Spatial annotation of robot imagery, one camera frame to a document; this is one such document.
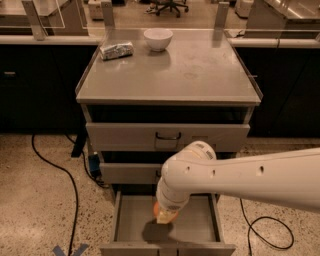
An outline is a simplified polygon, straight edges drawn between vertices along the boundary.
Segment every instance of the black cable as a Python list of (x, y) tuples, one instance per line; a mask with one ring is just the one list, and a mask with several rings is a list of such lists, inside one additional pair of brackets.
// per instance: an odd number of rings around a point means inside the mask
[(75, 234), (76, 225), (77, 225), (77, 219), (78, 219), (79, 195), (78, 195), (77, 186), (76, 186), (76, 183), (75, 183), (72, 175), (70, 174), (70, 172), (69, 172), (67, 169), (65, 169), (65, 168), (63, 168), (63, 167), (61, 167), (61, 166), (59, 166), (59, 165), (56, 165), (56, 164), (50, 162), (49, 160), (45, 159), (45, 158), (37, 151), (37, 149), (36, 149), (36, 147), (35, 147), (35, 145), (34, 145), (34, 138), (35, 138), (35, 134), (32, 135), (32, 140), (31, 140), (31, 142), (32, 142), (32, 148), (33, 148), (34, 152), (37, 154), (37, 156), (40, 157), (41, 160), (43, 160), (44, 162), (46, 162), (46, 163), (52, 165), (53, 167), (58, 168), (58, 169), (60, 169), (61, 171), (65, 172), (65, 173), (69, 176), (69, 178), (70, 178), (70, 180), (71, 180), (71, 182), (72, 182), (73, 188), (74, 188), (74, 193), (75, 193), (75, 197), (76, 197), (76, 209), (75, 209), (73, 226), (72, 226), (72, 233), (71, 233), (70, 243), (69, 243), (69, 249), (68, 249), (68, 256), (70, 256), (71, 253), (72, 253), (72, 244), (73, 244), (73, 240), (74, 240), (74, 234)]
[[(248, 229), (248, 234), (247, 234), (247, 238), (248, 238), (248, 247), (249, 247), (249, 255), (252, 256), (252, 248), (251, 248), (251, 242), (250, 242), (250, 231), (252, 230), (263, 242), (265, 242), (266, 244), (268, 244), (270, 247), (274, 248), (274, 249), (278, 249), (278, 250), (288, 250), (290, 249), (293, 244), (294, 244), (294, 236), (293, 236), (293, 233), (291, 231), (291, 229), (285, 224), (283, 223), (282, 221), (278, 220), (278, 219), (275, 219), (273, 217), (270, 217), (270, 216), (262, 216), (262, 217), (259, 217), (257, 218), (256, 220), (254, 220), (251, 224), (246, 216), (246, 213), (244, 211), (244, 207), (243, 207), (243, 202), (242, 202), (242, 199), (240, 198), (240, 205), (241, 205), (241, 210), (242, 210), (242, 214), (243, 214), (243, 217), (244, 219), (246, 220), (248, 226), (249, 226), (249, 229)], [(271, 219), (271, 220), (274, 220), (278, 223), (280, 223), (281, 225), (283, 225), (288, 231), (289, 231), (289, 234), (291, 236), (291, 242), (288, 246), (285, 246), (285, 247), (281, 247), (281, 246), (277, 246), (275, 244), (272, 244), (271, 242), (269, 242), (268, 240), (266, 240), (264, 237), (262, 237), (252, 226), (262, 220), (262, 219)]]
[[(65, 136), (66, 136), (67, 139), (68, 139), (69, 141), (71, 141), (73, 144), (76, 143), (74, 140), (72, 140), (72, 139), (69, 137), (69, 135), (65, 134)], [(85, 171), (86, 171), (87, 176), (88, 176), (92, 181), (94, 181), (99, 187), (101, 187), (101, 188), (109, 188), (109, 186), (104, 186), (104, 182), (103, 182), (103, 181), (99, 181), (99, 180), (95, 179), (94, 177), (92, 177), (92, 175), (90, 174), (90, 171), (89, 171), (88, 168), (87, 168), (86, 156), (85, 156), (83, 150), (82, 150), (81, 154), (82, 154), (82, 157), (83, 157), (83, 165), (84, 165), (84, 169), (85, 169)]]

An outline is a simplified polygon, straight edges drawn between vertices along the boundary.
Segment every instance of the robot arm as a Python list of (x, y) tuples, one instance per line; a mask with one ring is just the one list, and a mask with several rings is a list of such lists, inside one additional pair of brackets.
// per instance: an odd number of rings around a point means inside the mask
[(320, 149), (217, 160), (196, 141), (169, 158), (158, 183), (158, 223), (168, 223), (190, 194), (217, 193), (320, 213)]

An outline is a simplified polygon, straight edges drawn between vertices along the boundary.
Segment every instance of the terrazzo floor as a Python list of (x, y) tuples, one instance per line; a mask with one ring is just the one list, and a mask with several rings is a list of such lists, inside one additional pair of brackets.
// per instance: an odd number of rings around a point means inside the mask
[[(79, 215), (73, 252), (87, 244), (81, 255), (101, 255), (99, 246), (109, 242), (113, 219), (109, 191), (87, 177), (81, 157), (71, 158), (73, 144), (65, 136), (38, 135), (34, 142), (43, 157), (69, 170), (75, 179)], [(320, 147), (320, 139), (249, 138), (237, 157), (311, 147)], [(0, 135), (0, 156), (0, 255), (55, 255), (57, 246), (67, 255), (75, 212), (68, 176), (34, 153), (30, 135)], [(291, 249), (279, 251), (251, 234), (253, 255), (320, 255), (320, 215), (248, 200), (244, 206), (250, 221), (270, 215), (284, 221), (295, 237)], [(221, 196), (218, 208), (225, 242), (237, 247), (233, 256), (248, 255), (248, 226), (239, 199)], [(288, 232), (277, 223), (266, 220), (255, 227), (280, 246), (290, 242)]]

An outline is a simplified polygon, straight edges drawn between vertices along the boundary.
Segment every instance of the drawer handle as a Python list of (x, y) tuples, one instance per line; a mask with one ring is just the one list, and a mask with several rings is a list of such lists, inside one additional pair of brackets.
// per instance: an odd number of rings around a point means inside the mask
[(181, 132), (179, 132), (177, 137), (162, 137), (158, 132), (156, 132), (156, 138), (159, 140), (178, 140), (181, 138)]

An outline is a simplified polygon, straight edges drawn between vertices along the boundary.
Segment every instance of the gray drawer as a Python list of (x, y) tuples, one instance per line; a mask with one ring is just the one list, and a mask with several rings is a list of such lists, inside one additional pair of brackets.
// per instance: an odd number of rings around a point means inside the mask
[(160, 164), (101, 163), (100, 170), (108, 184), (156, 184), (161, 175)]
[(155, 223), (151, 195), (122, 195), (118, 191), (110, 243), (104, 256), (229, 256), (235, 246), (225, 244), (215, 196), (191, 196), (178, 218)]
[(247, 124), (87, 123), (95, 151), (178, 151), (195, 140), (216, 152), (237, 152), (245, 143)]

